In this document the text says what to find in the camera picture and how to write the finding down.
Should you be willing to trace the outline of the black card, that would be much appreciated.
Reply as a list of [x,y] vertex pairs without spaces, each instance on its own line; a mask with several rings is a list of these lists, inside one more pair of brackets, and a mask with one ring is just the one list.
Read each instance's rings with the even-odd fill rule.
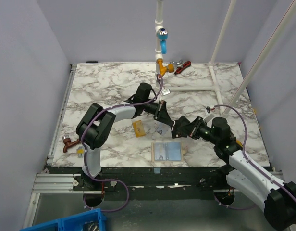
[[187,134],[182,131],[184,125],[188,125],[190,121],[183,115],[179,119],[173,121],[171,126],[171,135],[173,139],[186,138]]

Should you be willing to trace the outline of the silver VIP card top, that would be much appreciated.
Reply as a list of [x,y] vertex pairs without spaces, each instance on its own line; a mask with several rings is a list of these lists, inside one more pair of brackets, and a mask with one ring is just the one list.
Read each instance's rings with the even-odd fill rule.
[[153,155],[155,161],[165,161],[167,159],[167,151],[165,143],[154,143]]

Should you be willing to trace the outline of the beige leather card holder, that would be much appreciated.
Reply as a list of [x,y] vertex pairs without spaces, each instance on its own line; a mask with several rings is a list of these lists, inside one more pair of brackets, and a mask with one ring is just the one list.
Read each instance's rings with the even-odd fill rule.
[[181,142],[164,142],[166,144],[167,159],[165,161],[155,161],[153,155],[153,145],[151,144],[151,161],[152,162],[182,162],[183,146]]

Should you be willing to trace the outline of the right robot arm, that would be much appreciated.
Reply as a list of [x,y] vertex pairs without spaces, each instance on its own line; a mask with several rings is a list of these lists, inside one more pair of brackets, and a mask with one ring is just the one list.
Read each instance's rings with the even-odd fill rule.
[[201,117],[190,122],[184,116],[173,124],[173,131],[192,139],[202,138],[214,145],[216,155],[231,170],[215,177],[222,189],[231,186],[253,201],[265,219],[282,231],[296,224],[296,184],[285,182],[256,163],[237,142],[223,117],[212,120],[211,127]]

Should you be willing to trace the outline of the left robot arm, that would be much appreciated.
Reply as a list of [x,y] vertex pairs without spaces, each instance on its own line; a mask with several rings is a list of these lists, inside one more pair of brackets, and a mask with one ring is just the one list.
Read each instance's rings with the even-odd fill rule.
[[124,103],[108,108],[94,103],[83,116],[76,128],[76,134],[84,150],[82,170],[87,175],[84,184],[90,190],[96,190],[100,186],[101,179],[98,174],[101,172],[101,146],[107,140],[114,123],[133,119],[147,112],[158,122],[170,127],[175,125],[167,112],[166,102],[155,102],[160,92],[151,99],[149,96],[152,91],[150,84],[140,83],[136,93]]

